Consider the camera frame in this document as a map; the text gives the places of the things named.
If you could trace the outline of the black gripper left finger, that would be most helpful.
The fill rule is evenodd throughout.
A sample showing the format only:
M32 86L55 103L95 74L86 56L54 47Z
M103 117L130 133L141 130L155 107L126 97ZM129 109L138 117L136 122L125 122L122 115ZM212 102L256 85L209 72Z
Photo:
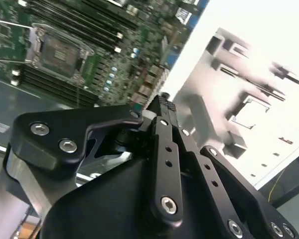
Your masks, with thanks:
M27 113L13 123L5 170L44 221L68 193L118 166L148 163L155 222L182 222L179 147L166 98L130 105Z

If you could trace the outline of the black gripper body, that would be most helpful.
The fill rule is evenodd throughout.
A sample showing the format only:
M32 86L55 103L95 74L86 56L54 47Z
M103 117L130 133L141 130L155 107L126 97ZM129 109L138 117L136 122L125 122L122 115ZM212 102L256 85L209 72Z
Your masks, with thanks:
M175 229L150 211L144 160L127 162L59 199L46 216L43 239L224 239L226 228L203 186L181 174L183 221Z

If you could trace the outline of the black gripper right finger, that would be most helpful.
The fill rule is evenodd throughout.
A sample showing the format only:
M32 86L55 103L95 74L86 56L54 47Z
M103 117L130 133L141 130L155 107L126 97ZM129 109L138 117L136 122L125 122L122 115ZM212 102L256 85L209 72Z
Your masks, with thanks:
M199 149L178 126L176 106L166 101L181 154L203 186L216 239L298 239L296 229L213 146Z

